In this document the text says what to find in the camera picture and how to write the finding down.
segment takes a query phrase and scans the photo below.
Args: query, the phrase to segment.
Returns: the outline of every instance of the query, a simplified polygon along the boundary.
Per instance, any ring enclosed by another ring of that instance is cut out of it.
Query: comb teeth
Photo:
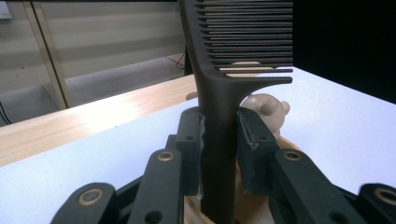
[[[292,66],[292,2],[196,0],[211,62],[224,74],[279,73]]]

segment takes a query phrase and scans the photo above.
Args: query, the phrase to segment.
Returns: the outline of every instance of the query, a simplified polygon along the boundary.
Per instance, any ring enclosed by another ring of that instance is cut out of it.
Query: wooden surface
[[[0,167],[186,101],[182,77],[0,128]]]

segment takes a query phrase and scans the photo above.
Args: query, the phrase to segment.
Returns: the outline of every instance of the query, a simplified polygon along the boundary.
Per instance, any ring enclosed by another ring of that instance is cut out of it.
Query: white table
[[[258,91],[290,104],[281,134],[339,187],[396,187],[396,105],[297,68],[291,76],[292,84]],[[180,113],[196,105],[168,107],[1,167],[0,223],[48,223],[75,189],[91,182],[118,189],[139,177],[149,155],[177,132]]]

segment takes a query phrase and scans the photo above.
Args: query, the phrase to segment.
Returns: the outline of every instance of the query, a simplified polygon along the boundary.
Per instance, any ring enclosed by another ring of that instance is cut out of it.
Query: black comb
[[[199,110],[205,116],[201,154],[202,211],[233,223],[236,111],[250,93],[291,77],[230,77],[291,72],[292,2],[180,0]]]

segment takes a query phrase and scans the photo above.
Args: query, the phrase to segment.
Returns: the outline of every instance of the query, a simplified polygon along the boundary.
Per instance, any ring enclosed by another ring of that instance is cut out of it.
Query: floor
[[[73,104],[83,105],[182,77],[184,75],[182,56],[182,54],[178,54],[134,63],[94,74],[69,78],[65,82]],[[1,93],[0,103],[12,123],[59,110],[43,86]],[[0,117],[0,127],[5,125],[5,121]]]

